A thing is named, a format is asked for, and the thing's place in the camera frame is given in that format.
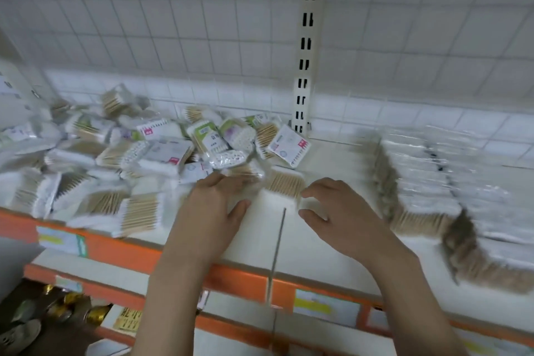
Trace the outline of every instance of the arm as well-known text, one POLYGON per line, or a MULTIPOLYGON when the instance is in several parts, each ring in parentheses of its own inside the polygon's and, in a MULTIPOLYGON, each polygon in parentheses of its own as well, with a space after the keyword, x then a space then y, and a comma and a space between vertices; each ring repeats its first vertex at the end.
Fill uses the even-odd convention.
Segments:
POLYGON ((338 252, 369 270, 384 298, 385 312, 399 356, 467 356, 432 294, 419 259, 342 181, 312 183, 302 197, 315 197, 328 220, 300 210, 308 225, 338 252))
POLYGON ((243 179, 213 173, 197 182, 182 205, 150 276, 143 317, 131 356, 189 356, 202 282, 232 242, 250 205, 228 200, 243 179))

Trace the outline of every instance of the hand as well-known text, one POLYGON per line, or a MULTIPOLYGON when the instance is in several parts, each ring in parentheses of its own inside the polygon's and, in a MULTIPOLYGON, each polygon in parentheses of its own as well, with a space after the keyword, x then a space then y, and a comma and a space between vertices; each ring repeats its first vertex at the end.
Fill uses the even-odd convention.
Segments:
POLYGON ((399 255, 415 256, 348 184, 329 177, 317 180, 302 191, 324 207, 328 221, 312 210, 300 210, 311 229, 336 251, 349 256, 368 270, 399 255))
POLYGON ((215 262, 232 242, 250 206, 249 200, 241 200, 228 214, 228 201, 243 183, 241 177, 220 173, 199 180, 178 211, 162 258, 204 268, 215 262))

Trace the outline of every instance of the left hand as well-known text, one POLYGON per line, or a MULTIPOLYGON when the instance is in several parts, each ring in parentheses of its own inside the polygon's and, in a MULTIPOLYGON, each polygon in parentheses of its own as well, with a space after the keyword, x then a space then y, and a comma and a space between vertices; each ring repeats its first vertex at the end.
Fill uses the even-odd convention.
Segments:
POLYGON ((161 257, 170 264, 209 268, 232 242, 250 206, 241 200, 228 214, 228 201, 243 183, 242 177, 220 173, 199 180, 178 211, 161 257))

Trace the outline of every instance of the floor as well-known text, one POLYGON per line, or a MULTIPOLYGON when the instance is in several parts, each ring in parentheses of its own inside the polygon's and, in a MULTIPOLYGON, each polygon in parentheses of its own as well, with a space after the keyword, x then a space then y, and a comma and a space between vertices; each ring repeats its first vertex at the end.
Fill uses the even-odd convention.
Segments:
POLYGON ((23 280, 0 303, 0 332, 5 332, 13 327, 11 319, 19 304, 26 299, 37 299, 35 315, 38 318, 40 316, 43 327, 36 341, 20 353, 21 356, 84 356, 87 346, 100 339, 81 318, 58 323, 44 317, 47 306, 60 294, 59 290, 54 289, 44 296, 42 284, 23 280))

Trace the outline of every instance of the forearm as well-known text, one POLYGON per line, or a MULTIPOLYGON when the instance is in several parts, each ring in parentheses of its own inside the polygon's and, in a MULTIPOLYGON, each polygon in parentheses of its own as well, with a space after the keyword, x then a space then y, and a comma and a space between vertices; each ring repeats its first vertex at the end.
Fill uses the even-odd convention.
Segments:
POLYGON ((132 356, 190 356, 197 302, 207 267, 162 257, 150 276, 132 356))
POLYGON ((385 261, 371 273, 384 298, 399 356, 467 356, 415 255, 385 261))

